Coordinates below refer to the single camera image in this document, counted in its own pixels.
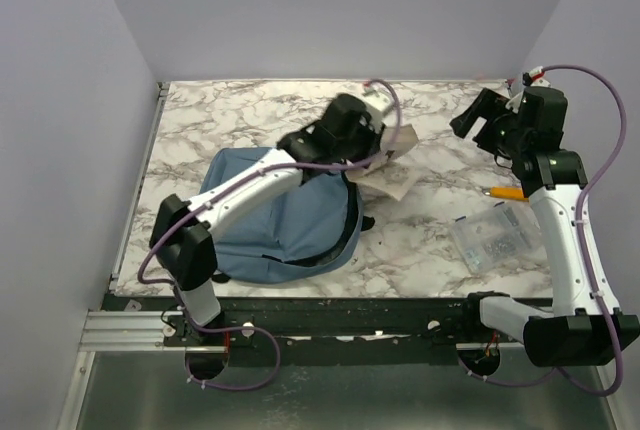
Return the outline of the blue box book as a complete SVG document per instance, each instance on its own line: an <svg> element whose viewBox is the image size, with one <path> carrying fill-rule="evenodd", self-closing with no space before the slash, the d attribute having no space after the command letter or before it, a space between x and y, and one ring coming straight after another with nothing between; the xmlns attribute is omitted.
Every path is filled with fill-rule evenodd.
<svg viewBox="0 0 640 430"><path fill-rule="evenodd" d="M403 125L400 128L393 145L390 144L391 135L390 128L382 134L380 146L387 149L382 157L377 158L367 168L347 171L346 177L356 185L401 201L421 177L419 169L399 161L417 145L418 136L412 125Z"/></svg>

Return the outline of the yellow handled screwdriver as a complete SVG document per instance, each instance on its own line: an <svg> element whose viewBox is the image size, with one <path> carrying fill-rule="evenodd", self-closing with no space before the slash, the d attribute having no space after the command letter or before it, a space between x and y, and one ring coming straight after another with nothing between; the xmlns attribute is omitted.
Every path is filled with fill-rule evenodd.
<svg viewBox="0 0 640 430"><path fill-rule="evenodd" d="M484 188L482 193L488 197L503 200L514 200L527 202L528 198L524 195L521 188L517 187L489 187Z"/></svg>

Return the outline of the blue fabric backpack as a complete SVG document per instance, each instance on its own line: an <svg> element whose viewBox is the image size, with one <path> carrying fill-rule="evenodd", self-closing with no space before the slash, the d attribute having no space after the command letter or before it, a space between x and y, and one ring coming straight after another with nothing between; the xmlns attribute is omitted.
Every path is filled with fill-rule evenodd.
<svg viewBox="0 0 640 430"><path fill-rule="evenodd" d="M195 266L206 276L275 285L331 272L351 259L373 225L356 184L320 174L254 209L201 245Z"/></svg>

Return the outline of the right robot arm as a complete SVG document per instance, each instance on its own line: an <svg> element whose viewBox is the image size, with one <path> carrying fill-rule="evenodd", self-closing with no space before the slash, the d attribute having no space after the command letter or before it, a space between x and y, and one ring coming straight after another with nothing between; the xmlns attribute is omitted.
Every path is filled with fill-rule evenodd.
<svg viewBox="0 0 640 430"><path fill-rule="evenodd" d="M639 319L622 312L588 227L582 160L561 147L567 107L565 95L549 87L525 88L517 105L483 89L450 122L463 138L483 119L474 142L510 160L539 225L553 289L549 312L499 292L472 294L461 332L480 342L497 330L522 343L537 367L603 366L639 336Z"/></svg>

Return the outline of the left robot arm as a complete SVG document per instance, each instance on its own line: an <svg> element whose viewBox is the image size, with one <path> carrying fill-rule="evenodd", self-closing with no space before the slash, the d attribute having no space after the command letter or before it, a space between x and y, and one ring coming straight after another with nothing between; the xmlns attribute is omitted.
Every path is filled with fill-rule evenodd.
<svg viewBox="0 0 640 430"><path fill-rule="evenodd" d="M273 148L221 150L200 194L161 202L150 253L170 274L197 343L221 335L215 283L287 283L350 260L375 221L346 172L379 153L394 106L375 90L339 93L319 119Z"/></svg>

